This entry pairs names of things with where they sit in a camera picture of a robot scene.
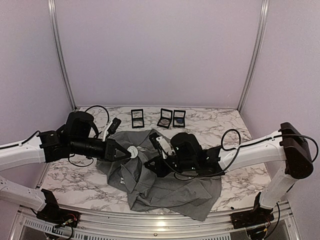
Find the blue round brooch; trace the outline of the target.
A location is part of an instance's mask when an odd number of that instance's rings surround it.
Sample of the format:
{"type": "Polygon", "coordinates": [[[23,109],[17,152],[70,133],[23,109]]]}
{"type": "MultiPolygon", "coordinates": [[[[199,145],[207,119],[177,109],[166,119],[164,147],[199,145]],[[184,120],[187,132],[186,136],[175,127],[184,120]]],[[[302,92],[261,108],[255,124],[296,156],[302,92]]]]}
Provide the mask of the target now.
{"type": "Polygon", "coordinates": [[[177,119],[176,123],[179,124],[179,125],[182,125],[184,123],[184,121],[182,119],[177,119]]]}

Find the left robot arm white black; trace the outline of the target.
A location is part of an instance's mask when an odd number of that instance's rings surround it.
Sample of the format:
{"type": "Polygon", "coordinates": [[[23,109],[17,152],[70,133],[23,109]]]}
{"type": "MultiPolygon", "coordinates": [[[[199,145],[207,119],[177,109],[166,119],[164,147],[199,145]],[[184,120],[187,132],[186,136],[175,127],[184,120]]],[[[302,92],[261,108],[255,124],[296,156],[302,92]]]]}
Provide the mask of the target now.
{"type": "MultiPolygon", "coordinates": [[[[94,116],[87,111],[71,112],[57,130],[36,131],[29,138],[0,147],[0,169],[2,171],[20,166],[52,163],[68,159],[71,155],[85,156],[105,162],[116,162],[133,157],[110,136],[115,134],[121,120],[114,118],[99,131],[94,116]]],[[[53,223],[63,219],[54,194],[46,189],[33,189],[0,179],[0,198],[3,201],[31,208],[53,223]]]]}

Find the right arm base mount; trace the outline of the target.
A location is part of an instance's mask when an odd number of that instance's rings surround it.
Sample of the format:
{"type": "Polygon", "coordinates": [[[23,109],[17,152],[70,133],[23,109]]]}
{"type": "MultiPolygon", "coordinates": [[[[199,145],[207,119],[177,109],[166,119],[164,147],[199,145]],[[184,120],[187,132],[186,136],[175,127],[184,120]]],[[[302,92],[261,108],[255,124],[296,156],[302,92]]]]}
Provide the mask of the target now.
{"type": "Polygon", "coordinates": [[[235,212],[230,215],[231,223],[234,229],[247,228],[259,224],[273,221],[273,209],[261,207],[261,193],[259,192],[254,200],[253,209],[235,212]]]}

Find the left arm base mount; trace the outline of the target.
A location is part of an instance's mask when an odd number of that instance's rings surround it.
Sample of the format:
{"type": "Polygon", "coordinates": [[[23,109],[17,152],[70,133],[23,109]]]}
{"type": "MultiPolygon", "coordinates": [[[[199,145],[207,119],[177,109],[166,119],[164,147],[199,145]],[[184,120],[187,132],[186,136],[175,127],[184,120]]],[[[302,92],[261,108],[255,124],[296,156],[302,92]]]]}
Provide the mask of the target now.
{"type": "Polygon", "coordinates": [[[38,219],[55,223],[62,226],[62,223],[72,220],[70,223],[73,228],[76,228],[80,218],[78,211],[60,208],[54,194],[47,189],[42,189],[44,194],[45,206],[42,210],[36,212],[38,219]]]}

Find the grey button shirt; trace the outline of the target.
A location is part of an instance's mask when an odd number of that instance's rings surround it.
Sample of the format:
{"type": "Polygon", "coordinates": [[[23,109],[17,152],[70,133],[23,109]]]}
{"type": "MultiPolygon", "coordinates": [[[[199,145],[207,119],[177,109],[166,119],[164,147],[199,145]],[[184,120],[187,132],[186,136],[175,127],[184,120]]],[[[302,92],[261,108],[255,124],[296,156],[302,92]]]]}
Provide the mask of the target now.
{"type": "Polygon", "coordinates": [[[144,163],[158,155],[149,136],[154,129],[120,131],[112,139],[128,149],[138,149],[136,158],[115,162],[98,161],[96,168],[106,175],[107,184],[126,192],[129,208],[146,212],[166,208],[194,220],[204,221],[221,195],[220,177],[182,181],[173,174],[157,177],[144,163]]]}

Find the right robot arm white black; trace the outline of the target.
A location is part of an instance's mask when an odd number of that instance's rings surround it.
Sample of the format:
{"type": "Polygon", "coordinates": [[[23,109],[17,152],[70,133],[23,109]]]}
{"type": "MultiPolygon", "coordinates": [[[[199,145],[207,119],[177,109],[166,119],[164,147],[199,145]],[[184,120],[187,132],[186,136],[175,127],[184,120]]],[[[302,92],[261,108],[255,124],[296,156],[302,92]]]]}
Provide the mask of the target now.
{"type": "Polygon", "coordinates": [[[240,141],[230,148],[220,143],[204,149],[193,134],[186,132],[176,134],[170,141],[157,133],[149,139],[158,156],[144,166],[160,178],[169,173],[185,178],[213,178],[244,167],[280,162],[280,169],[257,195],[254,208],[247,214],[252,224],[260,223],[298,180],[309,177],[317,159],[311,155],[308,143],[315,140],[300,134],[289,122],[282,123],[279,130],[269,135],[245,143],[240,141]]]}

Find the dark patterned round brooch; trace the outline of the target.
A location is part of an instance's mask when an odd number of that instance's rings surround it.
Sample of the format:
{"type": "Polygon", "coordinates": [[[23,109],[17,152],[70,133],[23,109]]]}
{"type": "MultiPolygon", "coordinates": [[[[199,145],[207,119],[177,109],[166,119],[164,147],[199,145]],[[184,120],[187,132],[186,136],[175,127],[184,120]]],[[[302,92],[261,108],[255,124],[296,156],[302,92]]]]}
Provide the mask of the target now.
{"type": "Polygon", "coordinates": [[[131,156],[130,156],[130,158],[131,159],[134,159],[134,158],[136,158],[137,156],[138,156],[138,154],[139,154],[139,151],[138,151],[138,149],[135,147],[135,146],[129,146],[128,148],[127,148],[127,151],[131,154],[131,156]]]}

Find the pink round brooch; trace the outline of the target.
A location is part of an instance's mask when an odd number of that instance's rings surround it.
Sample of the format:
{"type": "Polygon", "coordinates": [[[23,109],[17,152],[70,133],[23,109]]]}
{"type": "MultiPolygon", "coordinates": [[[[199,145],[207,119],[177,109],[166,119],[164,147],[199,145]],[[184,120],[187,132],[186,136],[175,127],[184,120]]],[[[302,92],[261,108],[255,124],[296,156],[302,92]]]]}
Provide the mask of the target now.
{"type": "Polygon", "coordinates": [[[170,123],[170,121],[168,119],[162,119],[160,122],[160,124],[164,125],[164,126],[167,126],[169,123],[170,123]]]}

